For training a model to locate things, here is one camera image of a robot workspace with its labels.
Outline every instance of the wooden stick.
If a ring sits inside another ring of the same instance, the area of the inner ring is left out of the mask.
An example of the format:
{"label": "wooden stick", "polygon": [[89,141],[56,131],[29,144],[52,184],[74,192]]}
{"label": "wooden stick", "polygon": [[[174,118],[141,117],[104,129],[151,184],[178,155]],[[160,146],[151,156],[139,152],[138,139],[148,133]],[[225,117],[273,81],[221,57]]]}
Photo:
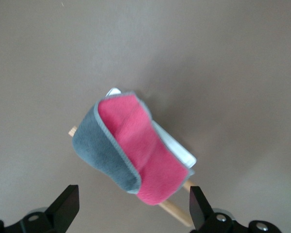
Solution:
{"label": "wooden stick", "polygon": [[187,181],[184,183],[183,188],[184,188],[186,191],[190,192],[191,186],[196,186],[196,185],[195,185],[192,181],[187,180]]}
{"label": "wooden stick", "polygon": [[[77,127],[73,126],[73,128],[69,131],[69,135],[73,137],[74,133],[77,131]],[[189,180],[184,183],[184,188],[190,192],[190,184],[193,184]],[[190,227],[193,225],[193,221],[191,217],[186,214],[183,210],[181,210],[178,206],[173,204],[170,200],[165,200],[159,204],[159,206],[168,212],[171,216],[175,217],[179,222],[183,225]]]}
{"label": "wooden stick", "polygon": [[173,204],[170,200],[165,200],[159,204],[161,208],[163,208],[166,212],[168,212],[171,216],[175,217],[179,222],[181,222],[186,227],[191,227],[193,225],[193,221],[191,216],[186,214],[183,210]]}
{"label": "wooden stick", "polygon": [[71,137],[73,137],[73,135],[75,134],[75,132],[77,131],[77,129],[78,129],[78,128],[77,128],[76,126],[73,126],[72,129],[69,131],[68,134],[69,134]]}

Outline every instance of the gray surface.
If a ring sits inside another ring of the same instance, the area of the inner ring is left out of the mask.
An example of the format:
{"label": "gray surface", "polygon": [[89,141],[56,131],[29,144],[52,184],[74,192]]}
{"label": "gray surface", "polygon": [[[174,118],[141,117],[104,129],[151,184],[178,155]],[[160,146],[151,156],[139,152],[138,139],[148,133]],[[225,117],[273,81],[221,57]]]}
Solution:
{"label": "gray surface", "polygon": [[68,131],[113,86],[198,156],[214,207],[291,233],[291,1],[0,0],[6,224],[78,184],[70,233],[189,231],[74,153]]}

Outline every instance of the white object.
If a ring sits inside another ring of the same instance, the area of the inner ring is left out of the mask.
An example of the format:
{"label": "white object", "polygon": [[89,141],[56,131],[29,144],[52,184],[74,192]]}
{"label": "white object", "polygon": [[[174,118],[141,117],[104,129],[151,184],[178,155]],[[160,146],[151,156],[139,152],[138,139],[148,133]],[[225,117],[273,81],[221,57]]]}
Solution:
{"label": "white object", "polygon": [[[117,88],[112,88],[106,96],[118,95],[122,92]],[[158,123],[152,121],[156,132],[160,135],[168,149],[182,162],[187,168],[193,167],[197,159],[189,153],[177,140],[167,133]]]}

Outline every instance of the cloth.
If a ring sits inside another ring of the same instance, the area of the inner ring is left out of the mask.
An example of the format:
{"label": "cloth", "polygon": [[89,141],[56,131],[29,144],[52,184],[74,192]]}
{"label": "cloth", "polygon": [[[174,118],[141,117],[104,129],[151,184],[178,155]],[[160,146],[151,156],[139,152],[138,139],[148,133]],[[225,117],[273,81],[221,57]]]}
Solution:
{"label": "cloth", "polygon": [[103,98],[73,137],[77,154],[146,204],[175,193],[191,175],[156,133],[150,111],[134,93]]}

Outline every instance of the metal screw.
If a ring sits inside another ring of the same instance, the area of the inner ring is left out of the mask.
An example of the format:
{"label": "metal screw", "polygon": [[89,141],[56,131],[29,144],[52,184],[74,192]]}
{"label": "metal screw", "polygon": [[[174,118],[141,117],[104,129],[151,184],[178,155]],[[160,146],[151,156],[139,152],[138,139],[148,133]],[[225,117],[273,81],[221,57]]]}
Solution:
{"label": "metal screw", "polygon": [[35,221],[39,218],[38,215],[32,215],[31,217],[28,218],[28,221],[32,222],[32,221]]}
{"label": "metal screw", "polygon": [[264,223],[261,223],[261,222],[257,223],[257,228],[262,230],[262,231],[265,231],[265,232],[268,231],[267,226]]}
{"label": "metal screw", "polygon": [[226,217],[224,215],[217,215],[217,220],[219,220],[220,222],[225,222]]}

